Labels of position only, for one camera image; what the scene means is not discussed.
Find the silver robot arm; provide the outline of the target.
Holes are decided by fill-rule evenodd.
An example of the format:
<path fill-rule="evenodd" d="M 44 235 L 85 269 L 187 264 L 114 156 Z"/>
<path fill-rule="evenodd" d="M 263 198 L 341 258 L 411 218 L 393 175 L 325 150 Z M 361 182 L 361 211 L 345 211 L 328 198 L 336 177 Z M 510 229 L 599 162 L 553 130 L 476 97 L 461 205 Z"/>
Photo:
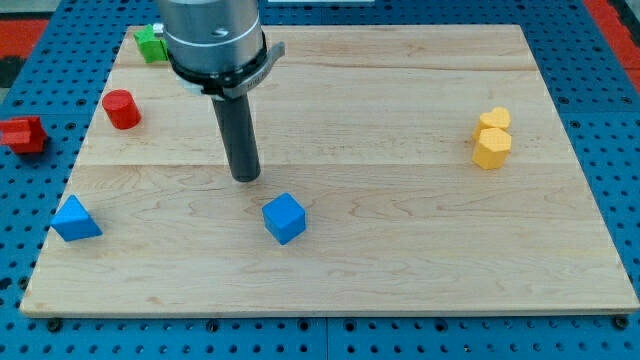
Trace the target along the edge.
<path fill-rule="evenodd" d="M 195 73 L 235 71 L 266 50 L 256 0 L 158 0 L 172 64 Z"/>

